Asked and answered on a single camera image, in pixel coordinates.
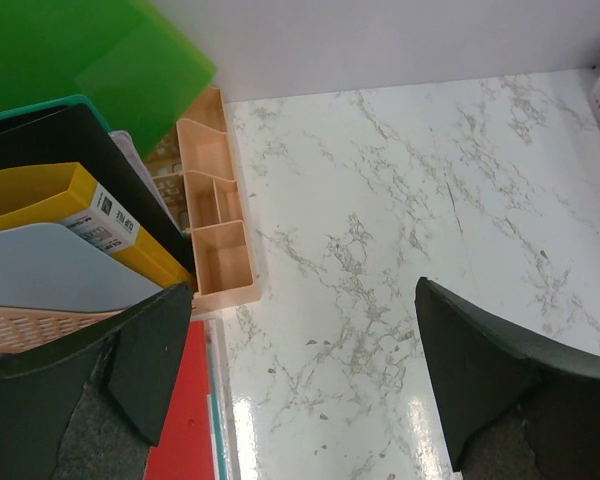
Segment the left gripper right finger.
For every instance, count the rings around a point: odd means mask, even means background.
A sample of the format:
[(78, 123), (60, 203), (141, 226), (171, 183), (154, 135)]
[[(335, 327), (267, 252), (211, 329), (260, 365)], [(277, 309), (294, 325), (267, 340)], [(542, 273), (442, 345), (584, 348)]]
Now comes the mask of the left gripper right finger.
[(600, 356), (491, 314), (422, 277), (416, 316), (454, 471), (600, 479)]

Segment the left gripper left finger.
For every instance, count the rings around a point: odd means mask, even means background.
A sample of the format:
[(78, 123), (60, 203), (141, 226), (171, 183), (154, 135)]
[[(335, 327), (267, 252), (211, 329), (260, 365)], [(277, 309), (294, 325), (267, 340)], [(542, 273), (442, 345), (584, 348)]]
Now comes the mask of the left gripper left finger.
[(141, 479), (192, 310), (188, 284), (0, 359), (0, 479)]

